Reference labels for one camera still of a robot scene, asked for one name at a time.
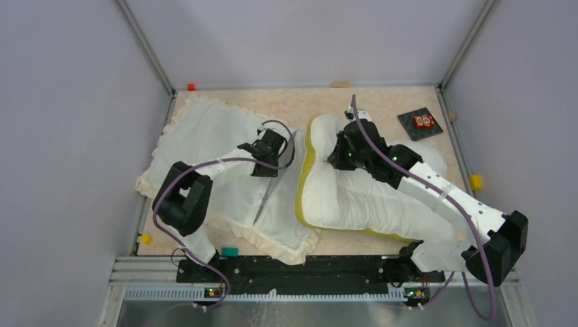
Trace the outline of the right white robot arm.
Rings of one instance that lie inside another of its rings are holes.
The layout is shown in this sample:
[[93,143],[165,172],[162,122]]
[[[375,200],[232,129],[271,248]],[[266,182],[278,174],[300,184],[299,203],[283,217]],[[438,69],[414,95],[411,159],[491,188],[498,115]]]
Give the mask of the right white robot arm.
[[329,163],[337,170],[362,169],[381,183],[424,204],[461,230],[469,245],[416,239],[400,251],[401,275],[419,280],[431,271],[469,272],[498,287],[526,250],[528,218],[483,204],[440,176],[422,156],[407,146],[389,146],[369,114],[350,104],[349,123],[337,132]]

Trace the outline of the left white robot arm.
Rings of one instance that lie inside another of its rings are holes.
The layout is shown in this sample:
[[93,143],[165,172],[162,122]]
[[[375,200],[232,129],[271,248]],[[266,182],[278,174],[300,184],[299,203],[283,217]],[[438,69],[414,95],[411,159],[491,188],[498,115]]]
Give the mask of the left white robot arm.
[[201,281],[213,280],[219,270],[217,249],[203,228],[206,216],[253,224],[271,182],[291,165],[293,145],[289,129],[210,136],[160,170],[164,179],[153,200],[154,224],[194,261],[192,271]]

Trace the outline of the white ruffled pillowcase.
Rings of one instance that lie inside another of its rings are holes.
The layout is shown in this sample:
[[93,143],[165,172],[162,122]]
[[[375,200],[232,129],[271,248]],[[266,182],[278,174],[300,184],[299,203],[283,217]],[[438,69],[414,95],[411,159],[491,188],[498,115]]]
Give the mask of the white ruffled pillowcase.
[[[254,162],[241,145],[265,131],[290,143],[271,177],[254,176]],[[162,195],[170,167],[183,162],[194,174],[210,178],[212,188],[204,224],[228,228],[261,252],[287,265],[305,261],[318,234],[295,215],[305,135],[271,116],[208,97],[195,97],[177,109],[153,151],[136,190],[148,198]]]

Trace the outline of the white pillow yellow edge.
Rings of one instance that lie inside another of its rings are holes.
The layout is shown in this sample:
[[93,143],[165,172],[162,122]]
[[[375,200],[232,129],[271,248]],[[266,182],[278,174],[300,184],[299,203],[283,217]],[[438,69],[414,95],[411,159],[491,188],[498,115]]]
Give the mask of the white pillow yellow edge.
[[463,235],[411,196],[379,182],[364,170],[336,170],[327,162],[345,122],[320,115],[309,120],[305,157],[295,200],[296,218],[318,230],[362,231],[410,243],[452,242]]

